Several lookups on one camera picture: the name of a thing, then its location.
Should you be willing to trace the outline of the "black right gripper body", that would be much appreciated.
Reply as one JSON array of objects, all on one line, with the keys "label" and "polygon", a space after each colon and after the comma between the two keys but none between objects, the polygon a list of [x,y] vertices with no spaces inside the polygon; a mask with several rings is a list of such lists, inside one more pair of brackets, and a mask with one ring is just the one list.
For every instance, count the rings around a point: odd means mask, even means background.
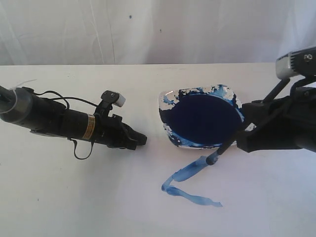
[{"label": "black right gripper body", "polygon": [[298,87],[280,98],[283,106],[280,150],[316,151],[316,89]]}]

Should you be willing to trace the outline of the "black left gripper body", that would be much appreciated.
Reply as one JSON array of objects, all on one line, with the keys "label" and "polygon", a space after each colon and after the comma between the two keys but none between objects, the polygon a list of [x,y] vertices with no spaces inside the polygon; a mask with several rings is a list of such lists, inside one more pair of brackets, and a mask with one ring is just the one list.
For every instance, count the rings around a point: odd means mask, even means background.
[{"label": "black left gripper body", "polygon": [[131,149],[129,132],[131,127],[123,123],[122,117],[114,116],[101,118],[100,114],[94,114],[95,128],[92,135],[92,143],[106,145],[108,148]]}]

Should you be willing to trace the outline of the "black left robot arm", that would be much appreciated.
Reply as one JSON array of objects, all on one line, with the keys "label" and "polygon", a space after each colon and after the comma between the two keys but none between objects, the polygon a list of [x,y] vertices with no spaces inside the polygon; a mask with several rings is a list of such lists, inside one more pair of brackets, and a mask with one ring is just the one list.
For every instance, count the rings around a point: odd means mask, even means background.
[{"label": "black left robot arm", "polygon": [[1,87],[0,118],[35,134],[78,139],[109,148],[135,150],[146,144],[144,134],[123,123],[120,116],[109,116],[114,105],[121,107],[125,102],[119,93],[106,90],[92,115],[71,110],[68,103],[59,100],[66,98],[43,98],[27,87]]}]

